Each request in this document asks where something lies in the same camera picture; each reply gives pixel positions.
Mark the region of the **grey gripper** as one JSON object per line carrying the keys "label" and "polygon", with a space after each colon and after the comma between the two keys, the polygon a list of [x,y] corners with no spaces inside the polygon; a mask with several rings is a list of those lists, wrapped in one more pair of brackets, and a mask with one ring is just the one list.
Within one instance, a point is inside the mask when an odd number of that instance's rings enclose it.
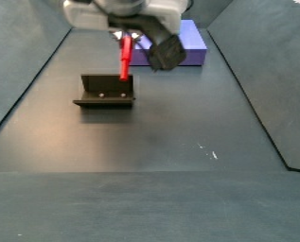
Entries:
{"label": "grey gripper", "polygon": [[188,0],[63,0],[62,10],[69,24],[81,29],[113,30],[116,41],[125,31],[138,42],[142,34],[177,34]]}

